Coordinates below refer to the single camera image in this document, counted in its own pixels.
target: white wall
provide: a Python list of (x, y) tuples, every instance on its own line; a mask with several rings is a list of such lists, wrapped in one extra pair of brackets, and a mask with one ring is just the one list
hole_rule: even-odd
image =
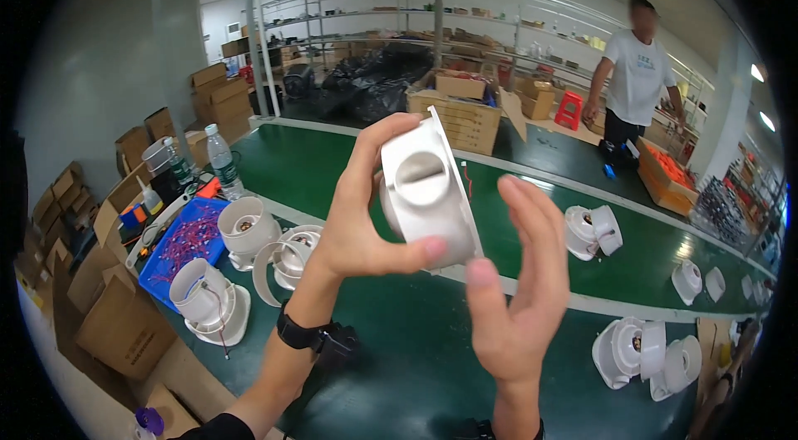
[[(624, 2), (617, 2), (615, 0), (570, 0), (584, 6), (591, 7), (598, 12), (613, 17), (620, 22), (626, 22), (626, 4)], [(374, 6), (393, 6), (396, 0), (329, 0), (324, 1), (323, 10), (331, 10), (336, 6), (342, 7), (346, 11), (351, 10), (370, 10)], [(425, 3), (434, 2), (434, 0), (410, 0), (409, 5), (413, 8), (421, 8)], [(518, 0), (444, 0), (444, 6), (462, 6), (471, 9), (473, 6), (487, 8), (492, 10), (495, 14), (500, 14), (502, 10), (507, 14), (507, 18), (512, 20), (512, 17), (517, 14)], [(208, 49), (212, 51), (210, 55), (218, 55), (221, 44), (224, 43), (224, 27), (219, 28), (220, 23), (236, 22), (242, 20), (243, 15), (240, 11), (244, 8), (244, 0), (222, 0), (220, 2), (209, 3), (203, 6), (203, 29), (206, 34), (211, 34), (211, 42), (208, 43)], [(272, 18), (288, 18), (299, 16), (304, 11), (304, 7), (292, 7), (282, 9), (279, 12), (266, 16), (266, 19)], [(317, 6), (311, 6), (310, 13), (314, 14), (318, 11)], [(541, 20), (551, 25), (554, 21), (554, 15), (551, 12), (544, 10), (533, 10), (531, 7), (524, 7), (522, 9), (522, 17), (527, 20)], [(577, 34), (579, 35), (601, 35), (595, 28), (585, 26), (583, 24), (573, 22), (571, 19), (564, 17), (557, 17), (559, 21), (559, 29), (561, 32), (570, 34), (573, 26), (577, 26)], [(401, 18), (401, 25), (404, 26), (404, 17)], [(475, 19), (464, 19), (453, 15), (444, 15), (444, 26), (448, 27), (462, 27), (472, 33), (480, 35), (491, 35), (495, 39), (505, 43), (513, 43), (513, 35), (515, 28), (513, 26), (505, 26), (499, 23), (483, 22)], [(397, 27), (396, 18), (393, 15), (374, 15), (374, 16), (353, 16), (353, 17), (338, 17), (334, 19), (325, 19), (324, 32), (330, 33), (353, 33), (369, 29), (388, 28), (395, 29)], [(430, 16), (411, 16), (410, 29), (414, 30), (430, 30), (433, 28), (433, 17)], [(285, 36), (306, 37), (306, 26), (304, 23), (284, 26), (280, 28)], [(314, 35), (319, 34), (318, 23), (311, 24), (311, 33)], [(708, 81), (713, 82), (715, 77), (715, 66), (707, 64), (700, 58), (691, 48), (686, 46), (681, 40), (673, 36), (667, 30), (660, 29), (657, 38), (663, 43), (668, 51), (683, 62), (686, 66), (696, 70), (699, 74), (704, 76)], [(579, 62), (580, 66), (592, 69), (600, 59), (598, 51), (589, 49), (578, 43), (566, 42), (559, 40), (551, 35), (545, 35), (534, 30), (522, 30), (521, 32), (521, 45), (528, 46), (532, 41), (538, 41), (543, 44), (551, 43), (554, 46), (554, 54), (562, 51), (562, 55)]]
[[(188, 75), (206, 66), (199, 0), (163, 0), (165, 49), (153, 35), (152, 0), (64, 0), (23, 87), (15, 126), (25, 137), (30, 208), (76, 160), (101, 198), (119, 180), (114, 141), (169, 106), (194, 121)], [(168, 56), (160, 74), (159, 60)]]

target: air conditioner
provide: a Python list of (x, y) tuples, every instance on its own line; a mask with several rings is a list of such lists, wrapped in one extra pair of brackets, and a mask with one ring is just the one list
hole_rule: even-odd
[(231, 22), (227, 25), (227, 40), (232, 42), (239, 39), (241, 39), (241, 23)]

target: black machine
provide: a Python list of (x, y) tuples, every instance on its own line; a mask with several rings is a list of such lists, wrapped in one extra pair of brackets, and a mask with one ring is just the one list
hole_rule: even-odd
[(288, 98), (307, 98), (316, 86), (313, 68), (308, 64), (294, 64), (283, 77)]

